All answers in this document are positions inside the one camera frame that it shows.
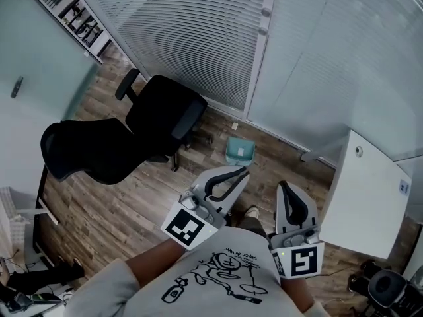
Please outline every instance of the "t-shirt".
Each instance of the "t-shirt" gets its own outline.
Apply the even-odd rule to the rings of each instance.
[[[223,227],[141,290],[115,260],[75,293],[65,317],[303,317],[279,282],[267,239]],[[328,316],[319,303],[305,315]]]

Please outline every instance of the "chair backrest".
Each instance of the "chair backrest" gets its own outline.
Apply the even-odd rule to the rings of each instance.
[[[85,171],[97,182],[116,184],[149,157],[147,149],[117,119],[54,123],[41,138],[44,162],[59,181]]]

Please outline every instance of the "chair armrest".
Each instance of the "chair armrest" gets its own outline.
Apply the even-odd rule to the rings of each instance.
[[[139,74],[139,70],[136,68],[132,68],[123,78],[122,82],[120,83],[118,89],[116,89],[115,97],[122,101],[125,95],[128,95],[132,102],[135,102],[137,96],[132,89],[132,84],[134,83],[135,79]]]

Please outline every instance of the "printed graphic on shirt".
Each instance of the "printed graphic on shirt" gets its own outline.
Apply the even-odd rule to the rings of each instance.
[[[200,261],[200,264],[195,269],[174,280],[176,284],[170,287],[161,297],[162,301],[169,304],[176,302],[188,284],[197,283],[201,286],[217,284],[222,287],[222,290],[227,295],[235,299],[260,304],[262,299],[256,297],[256,295],[264,295],[268,291],[256,285],[253,269],[259,267],[252,261],[252,258],[256,257],[246,254],[241,255],[241,253],[238,254],[239,259],[225,252],[213,253],[213,256],[208,262]]]
[[[317,247],[292,250],[291,275],[307,275],[317,272]]]
[[[204,223],[181,209],[167,226],[166,231],[189,246],[203,228]]]
[[[282,267],[282,263],[280,262],[278,253],[275,252],[272,255],[273,255],[273,260],[275,261],[275,264],[276,264],[276,268],[278,269],[279,276],[285,276],[284,269]]]

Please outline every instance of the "cartoon drawing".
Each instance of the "cartoon drawing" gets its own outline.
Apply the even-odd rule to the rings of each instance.
[[[252,275],[252,269],[256,268],[254,265],[243,265],[240,260],[237,260],[233,256],[228,256],[224,252],[218,254],[213,253],[209,262],[200,261],[200,264],[193,270],[190,270],[185,275],[182,275],[175,279],[176,285],[170,287],[166,293],[162,296],[162,301],[165,303],[176,302],[181,294],[185,291],[185,287],[188,286],[192,276],[194,276],[195,282],[199,285],[206,285],[207,283],[215,283],[222,286],[229,296],[232,296],[239,300],[245,300],[253,304],[260,304],[261,299],[252,296],[246,296],[241,293],[236,293],[237,287],[231,286],[228,281],[240,279],[235,273],[240,269],[247,268],[252,283],[245,283],[239,285],[239,288],[249,294],[263,295],[267,294],[268,291],[265,288],[256,286],[254,276]]]

